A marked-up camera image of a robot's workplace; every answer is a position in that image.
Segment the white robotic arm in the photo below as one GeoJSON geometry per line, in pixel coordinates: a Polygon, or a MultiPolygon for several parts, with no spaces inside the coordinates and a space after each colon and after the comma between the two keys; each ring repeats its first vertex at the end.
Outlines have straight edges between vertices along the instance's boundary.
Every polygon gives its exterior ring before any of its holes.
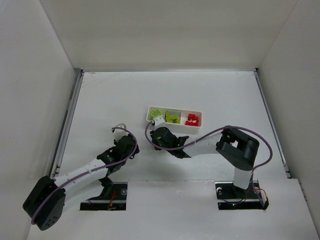
{"type": "Polygon", "coordinates": [[[176,137],[161,116],[154,118],[154,130],[150,135],[156,150],[167,150],[177,158],[192,158],[203,154],[220,154],[234,167],[233,185],[247,189],[259,148],[255,138],[237,129],[227,127],[220,133],[209,135],[201,141],[189,136],[176,137]]]}
{"type": "Polygon", "coordinates": [[[54,225],[73,204],[90,198],[89,193],[109,186],[107,176],[139,153],[136,138],[124,124],[113,128],[113,137],[114,146],[85,166],[53,179],[44,176],[37,182],[22,207],[40,230],[54,225]]]}

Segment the purple cable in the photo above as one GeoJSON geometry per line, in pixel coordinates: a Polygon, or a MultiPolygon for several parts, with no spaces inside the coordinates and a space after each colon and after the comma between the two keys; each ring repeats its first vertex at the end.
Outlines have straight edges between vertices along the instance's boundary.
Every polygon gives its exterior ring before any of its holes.
{"type": "Polygon", "coordinates": [[[156,147],[157,149],[166,150],[166,151],[174,151],[174,150],[184,149],[184,148],[189,147],[189,146],[191,146],[191,145],[194,145],[194,144],[198,143],[199,141],[205,139],[206,137],[208,137],[208,136],[210,136],[210,135],[212,135],[212,134],[215,134],[215,133],[217,133],[217,132],[220,132],[220,131],[222,131],[222,130],[224,130],[224,129],[238,129],[238,130],[242,130],[242,131],[246,131],[246,132],[248,132],[248,133],[251,133],[251,134],[257,136],[258,138],[260,138],[260,139],[265,143],[265,145],[267,146],[267,148],[269,149],[270,155],[269,155],[269,158],[268,158],[265,162],[260,163],[260,164],[258,164],[257,166],[253,167],[253,169],[252,169],[252,174],[251,174],[251,180],[250,180],[250,181],[252,182],[252,187],[253,187],[254,193],[258,196],[261,205],[262,205],[262,206],[264,205],[264,204],[263,204],[263,200],[261,199],[261,197],[259,196],[259,194],[258,194],[258,193],[256,192],[256,190],[255,190],[255,185],[254,185],[254,181],[253,181],[253,178],[254,178],[254,170],[256,170],[257,168],[260,168],[260,167],[266,165],[267,163],[269,163],[269,162],[271,161],[274,153],[273,153],[272,148],[271,148],[270,144],[268,143],[268,141],[267,141],[263,136],[261,136],[259,133],[255,132],[255,131],[252,131],[252,130],[250,130],[250,129],[248,129],[248,128],[242,127],[242,126],[223,126],[223,127],[220,127],[220,128],[218,128],[218,129],[216,129],[216,130],[213,130],[213,131],[207,133],[206,135],[204,135],[204,136],[202,136],[202,137],[199,137],[198,139],[196,139],[196,140],[193,141],[193,142],[189,142],[189,143],[186,144],[186,145],[178,146],[178,147],[172,147],[172,148],[167,148],[167,147],[158,146],[158,145],[154,144],[154,143],[149,139],[149,137],[148,137],[148,128],[149,128],[149,126],[150,126],[151,124],[153,124],[153,123],[154,123],[154,121],[150,121],[150,122],[146,125],[145,130],[144,130],[144,136],[145,136],[145,138],[147,139],[147,141],[148,141],[152,146],[156,147]]]}
{"type": "MultiPolygon", "coordinates": [[[[126,158],[120,160],[120,161],[117,161],[117,162],[114,162],[114,163],[110,163],[110,164],[106,164],[104,166],[99,166],[99,167],[96,167],[94,169],[91,170],[91,172],[94,172],[94,171],[98,171],[100,169],[104,169],[104,168],[109,168],[109,167],[112,167],[114,165],[118,165],[118,164],[122,164],[123,162],[127,161],[137,150],[137,146],[138,146],[138,141],[136,139],[136,137],[127,129],[124,129],[122,127],[113,127],[112,130],[114,129],[121,129],[125,132],[127,132],[128,134],[130,134],[132,137],[133,137],[133,140],[135,141],[135,145],[134,145],[134,148],[132,150],[132,152],[129,154],[129,156],[127,156],[126,158]]],[[[35,223],[35,220],[36,220],[36,217],[37,215],[39,214],[40,210],[43,208],[43,206],[48,202],[48,200],[51,198],[51,196],[53,194],[55,194],[55,192],[57,192],[59,189],[62,189],[64,186],[68,185],[69,183],[73,182],[74,180],[78,179],[78,178],[81,178],[85,175],[89,174],[89,171],[85,171],[71,179],[69,179],[68,181],[66,181],[65,183],[61,184],[60,186],[58,186],[53,192],[51,192],[45,199],[44,201],[40,204],[40,206],[36,209],[36,211],[34,212],[33,216],[32,216],[32,219],[31,219],[31,224],[34,225],[36,224],[35,223]]]]}

